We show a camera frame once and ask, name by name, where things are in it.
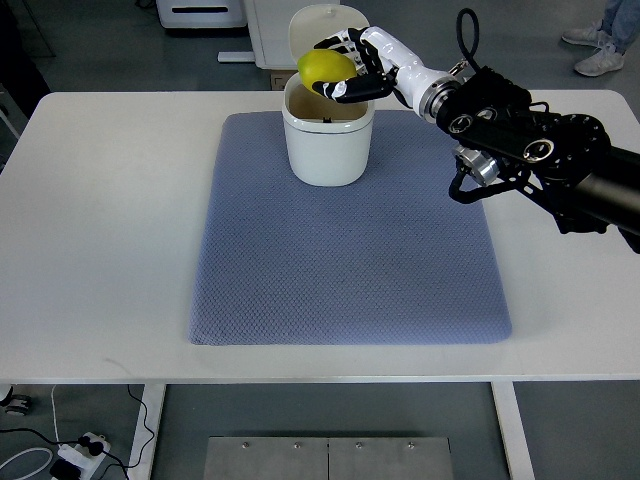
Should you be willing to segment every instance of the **power strip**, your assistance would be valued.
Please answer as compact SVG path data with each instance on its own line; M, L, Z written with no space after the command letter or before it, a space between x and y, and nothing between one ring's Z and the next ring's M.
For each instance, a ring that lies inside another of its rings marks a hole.
M111 445L104 437L95 435L91 432L84 434L91 443L101 443L102 450L98 455L92 455L89 451L89 447L83 447L78 444L75 447L71 447L67 444L60 445L58 449L58 455L64 461L69 462L71 465L76 466L80 470L80 476L78 480L91 480L93 474L96 472L106 455L104 452L108 452L111 449ZM66 480L65 478L53 477L51 480Z

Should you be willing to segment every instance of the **power cord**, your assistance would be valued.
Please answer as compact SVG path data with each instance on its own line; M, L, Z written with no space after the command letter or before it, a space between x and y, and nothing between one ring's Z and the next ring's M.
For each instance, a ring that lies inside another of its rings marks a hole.
M467 49L467 46L464 43L464 38L462 36L462 20L465 15L469 15L471 18L471 22L473 23L473 46L471 47L471 51ZM473 56L476 54L476 50L478 50L478 44L480 43L480 23L478 22L478 16L476 12L471 10L470 8L463 8L458 12L458 17L456 18L456 38L458 40L458 47L460 47L460 51L462 52L462 56L464 59L469 62L469 66L473 68L475 72L481 70L478 63L475 61Z
M154 433L153 430L151 430L148 426L147 426L147 415L149 413L149 410L147 408L147 405L142 401L141 398L138 398L136 396L133 395L133 393L131 393L131 386L127 385L127 393L129 394L129 396L131 398L133 398L134 400L136 400L138 403L140 403L140 405L142 405L142 408L144 409L144 417L142 419L142 425L144 426L144 428L147 430L147 432L149 432L151 434L151 438L149 438L149 440L147 440L145 442L144 445L142 445L142 448L140 449L140 455L138 455L138 461L136 463L134 463L133 465L122 465L122 462L120 462L118 460L118 463L111 463L110 465L107 466L107 468L104 469L104 472L102 472L102 475L100 475L100 477L98 478L98 480L102 480L105 476L105 474L107 473L107 471L111 468L111 467L120 467L123 469L123 472L125 472L125 476L126 476L126 470L130 469L130 468L135 468L138 465L140 465L140 462L142 462L142 452L144 452L144 449L146 448L147 445L149 445L154 438L156 438L156 434Z
M38 473L40 473L42 470L44 470L45 468L47 468L49 466L49 463L51 462L51 460L53 459L53 453L51 452L51 450L49 450L48 448L42 448L42 447L37 447L37 448L29 448L27 450L23 450L20 453L16 453L13 457L11 457L9 460L7 460L6 462L4 462L2 465L0 465L0 470L2 470L3 468L5 468L7 465L9 465L11 462L13 462L14 460L20 458L23 455L26 455L27 453L32 453L32 452L46 452L49 456L49 458L47 458L47 461L44 463L44 465L42 465L39 469L34 470L33 472L25 475L24 477L19 477L19 478L14 478L13 480L26 480L27 478L31 478L35 475L37 475Z
M133 395L133 393L131 393L131 386L127 385L127 393L129 394L129 396L131 398L133 398L134 400L136 400L138 403L140 403L140 405L142 405L143 409L144 409L144 417L143 417L143 421L142 424L144 426L144 428L151 434L151 438L149 438L149 440L146 441L146 443L142 446L142 448L140 449L140 455L138 457L138 461L133 464L133 465L125 465L122 460L120 460L118 457L116 457L115 455L112 455L109 452L105 452L103 450L104 446L102 443L99 442L91 442L89 440L88 437L80 437L77 440L71 440L71 441L64 441L61 442L60 439L58 438L58 428L57 428L57 420L55 418L55 403L54 403L54 399L53 399L53 392L55 390L55 385L54 387L51 389L51 401L52 401L52 407L53 407L53 412L54 412L54 428L56 430L56 441L53 440L49 440L47 437L45 437L42 433L38 432L37 430L33 430L32 428L9 428L9 429L0 429L0 433L16 433L16 432L29 432L32 433L36 436L38 436L40 439L42 439L44 442L48 443L49 445L80 445L83 447L87 447L90 451L90 453L94 456L100 455L101 453L104 453L105 456L111 458L112 460L114 460L116 463L112 463L110 465L107 466L107 468L105 468L104 472L102 472L102 475L100 476L100 478L98 480L101 480L105 474L107 473L107 470L109 470L109 468L111 467L120 467L122 469L122 473L124 474L124 477L127 480L129 479L129 475L127 473L127 470L129 470L130 468L135 468L138 465L140 465L140 462L142 461L142 453L144 452L144 449L146 448L147 445L149 445L149 443L151 443L151 441L153 441L153 439L156 437L156 434L153 430L151 430L149 428L149 426L147 425L147 416L148 416L148 408L147 405L144 403L144 401L141 398L136 397L135 395ZM12 457L11 459L9 459L8 461L6 461L4 464L2 464L2 466L0 466L0 469L3 468L5 465L7 465L8 463L10 463L11 461L15 460L16 457ZM47 465L49 465L49 462L51 461L51 458L47 461L47 464L42 467L41 469L39 469L37 472L34 472L32 474L30 474L27 477L22 477L20 479L16 479L16 480L24 480L26 478L29 478L30 476L35 475L36 473L39 473L40 471L42 471L44 468L47 467Z

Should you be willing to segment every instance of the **cable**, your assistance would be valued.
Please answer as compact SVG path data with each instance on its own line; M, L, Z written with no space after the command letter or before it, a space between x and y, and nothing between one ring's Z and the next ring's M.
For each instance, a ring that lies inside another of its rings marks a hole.
M53 392L55 391L57 386L58 385L54 385L53 388L51 388L51 408L53 410L53 429L56 432L56 441L59 442L60 437L58 436L58 420L56 419L56 402L53 399Z
M102 478L104 478L105 474L107 473L107 471L111 467L120 467L120 468L122 468L123 471L125 472L125 476L126 476L125 469L128 470L130 468L135 468L138 465L140 465L140 462L142 461L142 452L144 452L144 449L146 448L146 446L149 445L153 441L154 438L156 438L156 434L154 433L154 431L151 430L147 425L147 415L149 413L149 409L147 408L147 405L142 401L141 398L138 398L138 397L134 396L133 393L131 393L131 385L127 385L127 393L129 394L129 396L131 398L133 398L138 403L140 403L140 405L142 405L142 408L144 408L144 417L142 419L142 425L147 430L147 432L149 432L151 434L151 438L149 438L149 440L147 440L144 443L144 445L142 445L142 448L140 449L140 455L138 455L138 461L136 463L134 463L133 465L123 465L122 462L120 462L118 459L116 459L118 461L118 463L111 463L110 465L108 465L107 468L104 469L104 472L102 472L102 475L100 475L98 480L102 480Z
M57 427L57 420L56 420L56 414L55 414L55 403L54 403L54 398L53 398L53 392L55 390L55 387L57 385L54 385L54 387L51 389L51 404L53 407L53 418L54 418L54 427L56 430L56 441L52 441L49 440L47 437L45 437L43 434L41 434L40 432L38 432L37 430L33 430L31 428L10 428L10 429L0 429L0 433L16 433L16 432L29 432L29 433L33 433L34 435L40 437L43 441L45 441L46 443L48 443L49 445L78 445L81 444L81 440L82 439L78 439L78 440L71 440L71 441L67 441L67 442L61 442L60 439L58 438L58 427ZM144 416L142 419L142 424L144 426L144 428L151 434L151 438L149 438L149 440L147 440L144 445L142 445L142 448L140 448L140 455L138 456L138 461L133 464L133 465L125 465L122 460L120 460L118 457L116 457L115 455L112 455L109 452L101 452L104 453L105 456L111 458L112 460L115 460L117 463L112 463L110 465L107 466L107 468L105 468L104 472L102 472L102 475L100 476L100 478L98 480L101 480L104 475L107 473L107 470L109 470L109 468L116 466L116 467L120 467L122 469L122 473L124 474L125 478L127 480L129 480L129 475L127 474L127 470L130 468L135 468L138 465L140 465L140 462L142 461L142 453L144 452L144 449L146 448L147 445L149 445L149 443L151 443L153 441L154 438L156 438L156 434L153 430L151 430L149 428L149 426L147 425L147 416L149 413L149 409L147 408L147 405L142 401L141 398L136 397L135 395L133 395L133 393L131 393L131 385L127 385L127 393L129 394L129 396L131 398L133 398L134 400L136 400L137 402L140 403L140 405L142 405L142 407L144 408ZM2 466L0 466L0 469L2 467L4 467L6 464L8 464L9 462L11 462L14 458L9 459L7 462L5 462ZM21 479L17 479L17 480L24 480L25 478L29 478L29 477L22 477Z
M473 22L473 46L471 47L471 51L467 50L467 46L464 43L464 38L462 37L462 19L465 15L469 15L469 17L471 17L471 21ZM480 43L480 24L478 22L478 16L476 15L476 12L474 12L470 8L463 8L458 12L458 17L456 18L456 38L458 39L458 47L460 47L460 51L462 52L462 56L464 57L464 59L469 62L471 68L473 68L476 72L480 71L480 66L473 58L473 56L476 54L476 50L478 49L478 44Z
M45 464L43 466L41 466L38 470L34 470L33 472L25 475L24 477L20 477L20 478L14 478L13 480L26 480L27 478L31 478L34 475L37 475L38 473L40 473L42 470L44 470L45 468L47 468L49 466L49 463L51 463L51 460L53 459L53 452L51 452L51 450L49 450L48 448L42 448L42 447L37 447L37 448L29 448L27 450L23 450L20 453L16 453L13 457L11 457L9 460L7 460L6 462L4 462L2 465L0 465L0 470L2 470L4 467L6 467L7 465L9 465L11 462L13 462L15 459L20 458L22 455L26 455L27 453L31 453L31 452L47 452L49 454L49 458L47 458L47 461L45 462Z
M45 437L43 434L41 434L40 432L38 432L37 430L33 430L31 428L8 428L8 429L0 429L0 433L16 433L16 432L29 432L29 433L33 433L34 435L40 437L43 441L45 441L46 443L48 443L49 445L78 445L80 444L80 439L78 440L70 440L67 442L54 442L52 440L49 440L47 437ZM115 460L116 462L118 462L117 466L120 466L122 468L122 471L124 473L124 476L127 480L129 480L129 476L127 475L127 471L126 468L127 466L122 463L122 460L120 460L118 457L116 457L115 455L110 454L109 452L102 452L105 454L105 456L112 458L113 460Z

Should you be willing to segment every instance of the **jeans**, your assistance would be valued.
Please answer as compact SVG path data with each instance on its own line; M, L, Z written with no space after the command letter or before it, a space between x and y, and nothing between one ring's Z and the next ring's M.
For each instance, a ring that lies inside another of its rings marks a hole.
M616 51L624 54L640 32L640 0L607 0L602 30L613 37Z

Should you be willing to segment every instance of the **metal plate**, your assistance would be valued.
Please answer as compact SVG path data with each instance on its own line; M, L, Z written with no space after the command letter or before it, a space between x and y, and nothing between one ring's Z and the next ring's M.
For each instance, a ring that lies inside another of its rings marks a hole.
M446 438L332 438L331 480L453 480Z
M205 480L327 480L326 438L210 437Z
M446 438L211 437L205 480L453 480Z

